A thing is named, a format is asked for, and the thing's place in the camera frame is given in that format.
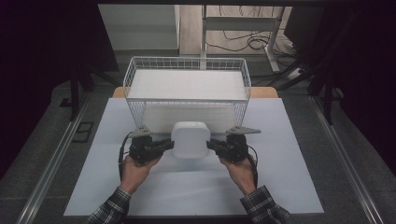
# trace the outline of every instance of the metal rail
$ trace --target metal rail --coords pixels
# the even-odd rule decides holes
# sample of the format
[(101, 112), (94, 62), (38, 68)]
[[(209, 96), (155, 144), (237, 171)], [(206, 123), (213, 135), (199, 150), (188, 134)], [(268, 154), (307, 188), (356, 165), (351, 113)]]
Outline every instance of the metal rail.
[(78, 124), (81, 121), (82, 116), (84, 115), (90, 96), (91, 94), (89, 92), (84, 93), (84, 95), (82, 96), (80, 110), (78, 111), (76, 118), (73, 121), (70, 121), (69, 125), (67, 126), (67, 129), (64, 132), (64, 136), (62, 137), (59, 145), (55, 149), (55, 152), (52, 154), (52, 157), (50, 158), (49, 163), (47, 164), (47, 167), (44, 170), (43, 174), (38, 179), (37, 184), (35, 185), (35, 188), (30, 195), (29, 200), (22, 209), (16, 223), (28, 224), (34, 221), (35, 215), (37, 214), (37, 211), (40, 208), (40, 205), (43, 202), (48, 189), (50, 188), (53, 177), (55, 177), (55, 174), (58, 171), (59, 166), (61, 165), (62, 159), (64, 158), (64, 154), (67, 148), (69, 147), (73, 134), (76, 132)]
[(358, 172), (353, 166), (352, 161), (348, 157), (347, 152), (344, 149), (344, 146), (341, 143), (340, 139), (338, 138), (335, 129), (333, 128), (333, 126), (329, 125), (327, 123), (327, 120), (324, 118), (321, 112), (322, 108), (320, 102), (317, 98), (314, 98), (313, 96), (309, 96), (309, 100), (317, 112), (320, 123), (322, 124), (325, 133), (327, 134), (329, 140), (332, 143), (332, 148), (334, 149), (335, 154), (337, 155), (339, 161), (341, 162), (341, 165), (344, 168), (346, 177), (348, 178), (353, 190), (355, 191), (364, 213), (366, 214), (370, 223), (383, 224), (384, 220), (380, 216), (375, 202), (370, 195), (370, 192), (361, 181), (361, 178), (359, 177)]

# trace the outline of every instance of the metal frame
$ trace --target metal frame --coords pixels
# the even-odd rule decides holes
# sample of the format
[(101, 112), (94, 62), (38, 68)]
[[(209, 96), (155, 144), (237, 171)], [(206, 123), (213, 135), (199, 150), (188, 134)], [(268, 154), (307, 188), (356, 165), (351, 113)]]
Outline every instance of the metal frame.
[(279, 66), (274, 56), (274, 44), (282, 22), (285, 7), (281, 7), (276, 18), (207, 17), (206, 5), (202, 6), (202, 43), (201, 58), (206, 58), (206, 31), (266, 31), (271, 32), (268, 45), (264, 48), (274, 73)]
[(40, 205), (43, 202), (48, 189), (50, 188), (52, 179), (55, 177), (56, 172), (61, 165), (62, 159), (64, 158), (64, 154), (66, 153), (67, 148), (72, 141), (73, 135), (82, 119), (82, 116), (85, 113), (90, 97), (91, 94), (89, 92), (84, 93), (82, 96), (80, 110), (76, 114), (75, 119), (70, 121), (69, 125), (67, 126), (61, 142), (55, 149), (55, 152), (52, 154), (52, 157), (50, 158), (43, 174), (38, 179), (35, 188), (33, 189), (33, 192), (30, 195), (27, 203), (23, 207), (16, 223), (33, 223), (35, 215), (37, 214), (38, 209), (40, 208)]
[(363, 208), (364, 213), (366, 214), (367, 218), (369, 219), (370, 223), (373, 224), (383, 224), (384, 220), (382, 219), (381, 215), (379, 214), (379, 210), (376, 207), (376, 204), (370, 195), (368, 189), (364, 186), (361, 177), (359, 176), (358, 172), (356, 171), (355, 167), (352, 164), (349, 156), (347, 155), (347, 151), (344, 149), (343, 144), (341, 143), (340, 139), (338, 138), (337, 132), (329, 125), (326, 121), (326, 118), (321, 113), (322, 107), (318, 98), (313, 96), (309, 96), (309, 100), (312, 106), (315, 108), (318, 119), (323, 126), (323, 129), (328, 136), (330, 142), (332, 143), (332, 148), (334, 149), (335, 154), (338, 157), (341, 165), (344, 168), (346, 177), (348, 178), (351, 187), (356, 193), (356, 196), (361, 203), (361, 207)]

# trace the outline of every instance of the gray floor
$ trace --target gray floor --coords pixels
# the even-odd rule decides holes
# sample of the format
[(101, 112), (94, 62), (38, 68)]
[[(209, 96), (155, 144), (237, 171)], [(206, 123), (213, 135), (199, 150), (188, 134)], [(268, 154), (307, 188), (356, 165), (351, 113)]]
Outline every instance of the gray floor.
[[(247, 57), (251, 74), (261, 78), (269, 71), (265, 58)], [(120, 64), (124, 71), (126, 64)], [(122, 74), (111, 74), (121, 80)], [(92, 76), (95, 90), (82, 122), (93, 122), (87, 143), (72, 143), (54, 177), (49, 191), (38, 210), (34, 223), (82, 223), (85, 217), (63, 217), (64, 209), (78, 180), (79, 172), (90, 149), (94, 133), (115, 87)], [(309, 80), (286, 91), (280, 91), (292, 128), (325, 210), (321, 215), (292, 215), (290, 223), (369, 223), (355, 192), (348, 182), (329, 139), (308, 100), (305, 88)], [(0, 181), (0, 223), (15, 223), (37, 179), (57, 147), (68, 125), (70, 108), (59, 107), (69, 97), (68, 83), (53, 91), (52, 103), (40, 120), (4, 178)], [(378, 154), (349, 121), (338, 102), (333, 103), (333, 127), (349, 153), (386, 223), (396, 223), (396, 178)], [(76, 134), (75, 139), (85, 136)]]

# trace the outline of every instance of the white container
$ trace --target white container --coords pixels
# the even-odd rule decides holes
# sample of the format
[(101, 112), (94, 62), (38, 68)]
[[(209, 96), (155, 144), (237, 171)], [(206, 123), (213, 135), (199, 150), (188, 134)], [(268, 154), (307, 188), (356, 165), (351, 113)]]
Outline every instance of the white container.
[(172, 153), (176, 158), (199, 159), (209, 151), (206, 141), (210, 140), (210, 131), (202, 122), (178, 122), (171, 134), (175, 141)]

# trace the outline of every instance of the dark background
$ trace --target dark background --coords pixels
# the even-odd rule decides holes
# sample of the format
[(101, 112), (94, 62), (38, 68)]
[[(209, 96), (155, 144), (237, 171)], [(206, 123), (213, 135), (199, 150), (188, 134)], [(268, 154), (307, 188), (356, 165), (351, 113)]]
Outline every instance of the dark background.
[(332, 72), (341, 107), (396, 175), (396, 4), (368, 4)]
[(50, 103), (52, 89), (86, 66), (118, 71), (98, 6), (91, 1), (1, 1), (0, 176)]

